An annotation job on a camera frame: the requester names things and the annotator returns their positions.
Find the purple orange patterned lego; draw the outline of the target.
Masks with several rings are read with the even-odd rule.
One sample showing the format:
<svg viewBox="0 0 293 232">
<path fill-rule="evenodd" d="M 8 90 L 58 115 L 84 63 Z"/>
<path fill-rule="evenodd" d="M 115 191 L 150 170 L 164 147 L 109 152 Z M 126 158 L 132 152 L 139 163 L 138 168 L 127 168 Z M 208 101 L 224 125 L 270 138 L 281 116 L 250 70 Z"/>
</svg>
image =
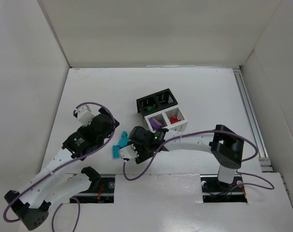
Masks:
<svg viewBox="0 0 293 232">
<path fill-rule="evenodd" d="M 162 128 L 162 123 L 153 117 L 149 119 L 149 122 L 154 131 Z"/>
</svg>

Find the red oval lego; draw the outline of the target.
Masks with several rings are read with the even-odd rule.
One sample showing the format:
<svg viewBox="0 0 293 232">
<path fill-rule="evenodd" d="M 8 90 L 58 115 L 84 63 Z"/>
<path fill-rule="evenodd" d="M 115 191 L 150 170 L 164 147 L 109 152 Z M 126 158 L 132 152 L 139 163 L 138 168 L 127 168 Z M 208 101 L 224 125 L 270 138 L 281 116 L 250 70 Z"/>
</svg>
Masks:
<svg viewBox="0 0 293 232">
<path fill-rule="evenodd" d="M 180 120 L 179 120 L 178 118 L 176 118 L 176 117 L 171 117 L 169 120 L 170 120 L 170 124 L 175 124 L 175 123 L 177 123 L 177 122 L 180 121 Z"/>
</svg>

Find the green square lego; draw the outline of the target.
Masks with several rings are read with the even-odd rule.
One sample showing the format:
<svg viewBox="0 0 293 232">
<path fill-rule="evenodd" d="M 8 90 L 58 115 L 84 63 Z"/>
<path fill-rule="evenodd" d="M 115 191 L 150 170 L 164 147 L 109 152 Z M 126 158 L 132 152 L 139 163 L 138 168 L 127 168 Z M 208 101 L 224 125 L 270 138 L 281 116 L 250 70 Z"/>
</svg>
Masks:
<svg viewBox="0 0 293 232">
<path fill-rule="evenodd" d="M 152 111 L 152 110 L 154 110 L 154 106 L 150 106 L 150 107 L 147 108 L 147 111 L 148 111 L 148 112 L 150 112 L 150 111 Z"/>
</svg>

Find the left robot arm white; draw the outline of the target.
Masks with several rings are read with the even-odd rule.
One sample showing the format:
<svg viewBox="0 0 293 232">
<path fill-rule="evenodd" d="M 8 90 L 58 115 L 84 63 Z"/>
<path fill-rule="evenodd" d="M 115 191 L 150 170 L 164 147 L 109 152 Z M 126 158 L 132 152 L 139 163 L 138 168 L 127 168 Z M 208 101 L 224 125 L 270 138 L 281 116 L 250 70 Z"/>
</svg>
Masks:
<svg viewBox="0 0 293 232">
<path fill-rule="evenodd" d="M 80 105 L 73 115 L 81 127 L 68 136 L 56 156 L 27 185 L 10 190 L 4 196 L 7 209 L 11 209 L 29 231 L 41 226 L 55 207 L 80 192 L 95 190 L 100 183 L 101 175 L 90 166 L 62 184 L 59 181 L 86 157 L 101 150 L 111 140 L 119 122 L 104 106 L 95 116 L 87 104 Z"/>
</svg>

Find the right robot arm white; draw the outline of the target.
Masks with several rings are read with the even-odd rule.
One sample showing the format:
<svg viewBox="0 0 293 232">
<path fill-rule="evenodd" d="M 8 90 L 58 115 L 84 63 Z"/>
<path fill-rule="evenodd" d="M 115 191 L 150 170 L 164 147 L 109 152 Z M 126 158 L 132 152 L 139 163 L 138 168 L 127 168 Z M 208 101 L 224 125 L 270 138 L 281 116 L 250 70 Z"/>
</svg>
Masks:
<svg viewBox="0 0 293 232">
<path fill-rule="evenodd" d="M 189 150 L 212 154 L 219 163 L 218 180 L 231 184 L 241 167 L 244 139 L 224 125 L 214 130 L 184 134 L 182 131 L 158 129 L 155 132 L 136 126 L 129 135 L 127 146 L 121 149 L 123 160 L 135 159 L 137 164 L 165 151 Z"/>
</svg>

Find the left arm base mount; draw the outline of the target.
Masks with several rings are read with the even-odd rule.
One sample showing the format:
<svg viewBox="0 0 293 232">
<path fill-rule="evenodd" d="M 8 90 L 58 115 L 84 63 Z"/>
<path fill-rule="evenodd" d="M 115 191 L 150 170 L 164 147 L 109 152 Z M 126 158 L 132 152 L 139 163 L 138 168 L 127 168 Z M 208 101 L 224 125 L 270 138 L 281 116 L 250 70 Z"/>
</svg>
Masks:
<svg viewBox="0 0 293 232">
<path fill-rule="evenodd" d="M 88 166 L 82 169 L 82 174 L 86 174 L 90 180 L 90 186 L 73 198 L 76 198 L 80 203 L 113 203 L 115 191 L 116 176 L 112 174 L 99 174 L 95 169 Z"/>
</svg>

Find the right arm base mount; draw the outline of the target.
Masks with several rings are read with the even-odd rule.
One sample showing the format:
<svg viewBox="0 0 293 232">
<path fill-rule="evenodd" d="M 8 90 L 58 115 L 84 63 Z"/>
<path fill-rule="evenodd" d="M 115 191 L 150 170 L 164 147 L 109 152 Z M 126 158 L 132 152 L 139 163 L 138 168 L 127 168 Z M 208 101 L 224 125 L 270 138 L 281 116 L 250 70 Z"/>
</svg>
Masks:
<svg viewBox="0 0 293 232">
<path fill-rule="evenodd" d="M 203 203 L 247 203 L 247 196 L 241 178 L 231 184 L 220 182 L 216 177 L 203 177 L 201 181 Z"/>
</svg>

